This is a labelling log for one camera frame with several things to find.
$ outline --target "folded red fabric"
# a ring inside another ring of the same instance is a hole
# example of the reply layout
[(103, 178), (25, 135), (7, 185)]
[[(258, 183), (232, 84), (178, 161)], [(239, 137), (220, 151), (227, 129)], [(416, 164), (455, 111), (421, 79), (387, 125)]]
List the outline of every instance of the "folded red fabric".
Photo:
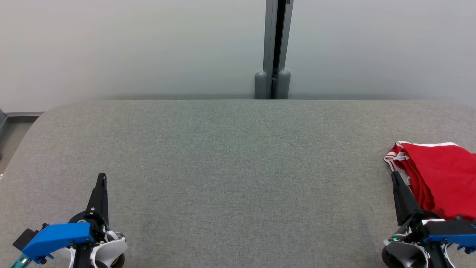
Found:
[(454, 143), (398, 141), (384, 160), (407, 179), (422, 209), (476, 219), (476, 154)]

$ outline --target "red garment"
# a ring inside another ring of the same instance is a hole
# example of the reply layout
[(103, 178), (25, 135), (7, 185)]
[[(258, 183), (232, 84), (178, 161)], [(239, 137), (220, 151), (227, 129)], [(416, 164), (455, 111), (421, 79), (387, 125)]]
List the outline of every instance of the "red garment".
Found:
[(422, 209), (444, 219), (476, 219), (476, 154), (454, 143), (398, 141), (384, 160), (407, 178)]

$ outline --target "red and white striped fabric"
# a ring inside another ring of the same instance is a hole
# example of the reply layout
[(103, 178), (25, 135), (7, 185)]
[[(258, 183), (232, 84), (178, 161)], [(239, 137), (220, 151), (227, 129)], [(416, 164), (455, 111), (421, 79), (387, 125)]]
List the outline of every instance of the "red and white striped fabric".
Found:
[(476, 219), (476, 154), (454, 143), (398, 141), (384, 160), (407, 179), (422, 209)]

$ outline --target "blue plastic part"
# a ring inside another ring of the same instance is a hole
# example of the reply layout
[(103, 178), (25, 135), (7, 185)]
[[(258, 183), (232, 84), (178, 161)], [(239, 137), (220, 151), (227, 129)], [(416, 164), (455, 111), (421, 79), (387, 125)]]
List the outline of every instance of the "blue plastic part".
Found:
[(26, 266), (28, 266), (28, 264), (30, 264), (30, 262), (31, 259), (25, 254), (22, 254), (20, 258), (18, 258), (15, 263), (10, 266), (10, 268), (25, 268)]
[(90, 233), (89, 222), (77, 222), (66, 224), (53, 224), (42, 229), (25, 246), (22, 252), (36, 263), (41, 263), (46, 256), (60, 248), (94, 242)]
[(448, 242), (457, 245), (461, 245), (463, 247), (476, 247), (476, 234), (468, 234), (468, 235), (457, 235), (457, 236), (428, 236), (423, 240), (423, 242), (427, 242), (429, 240), (434, 242)]

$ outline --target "white partition panel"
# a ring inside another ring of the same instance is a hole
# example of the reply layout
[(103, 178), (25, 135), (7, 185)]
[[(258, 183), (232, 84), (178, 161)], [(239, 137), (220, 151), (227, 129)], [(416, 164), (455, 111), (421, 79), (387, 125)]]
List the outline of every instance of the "white partition panel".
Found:
[(91, 98), (253, 98), (265, 0), (0, 3), (0, 109)]
[(291, 99), (476, 105), (476, 1), (295, 0)]

